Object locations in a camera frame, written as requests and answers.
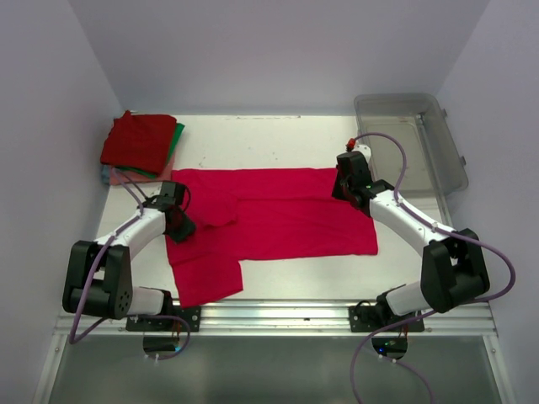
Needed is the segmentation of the crimson pink t shirt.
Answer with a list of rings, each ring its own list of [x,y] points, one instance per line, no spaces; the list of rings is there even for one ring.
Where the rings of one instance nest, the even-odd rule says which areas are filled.
[[[330,168],[174,170],[191,192],[195,232],[166,239],[183,306],[201,306],[243,290],[240,263],[326,256],[375,256],[374,221],[333,198]]]

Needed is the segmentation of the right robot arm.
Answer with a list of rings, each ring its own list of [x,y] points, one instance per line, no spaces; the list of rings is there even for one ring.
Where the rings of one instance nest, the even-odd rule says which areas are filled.
[[[370,311],[379,327],[391,331],[405,316],[423,310],[444,313],[489,291],[483,252],[475,243],[477,235],[468,229],[440,226],[416,208],[405,207],[391,184],[371,178],[361,152],[337,156],[332,196],[389,227],[421,257],[419,281],[382,293],[374,306],[358,305],[358,315]]]

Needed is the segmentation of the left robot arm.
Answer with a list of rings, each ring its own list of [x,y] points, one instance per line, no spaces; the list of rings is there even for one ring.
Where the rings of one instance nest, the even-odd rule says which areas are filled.
[[[183,242],[195,233],[183,202],[189,188],[165,181],[160,192],[141,202],[140,209],[118,229],[94,241],[76,242],[71,249],[62,294],[64,311],[104,319],[145,316],[156,330],[170,328],[175,310],[165,290],[135,287],[131,261],[153,239],[167,236]]]

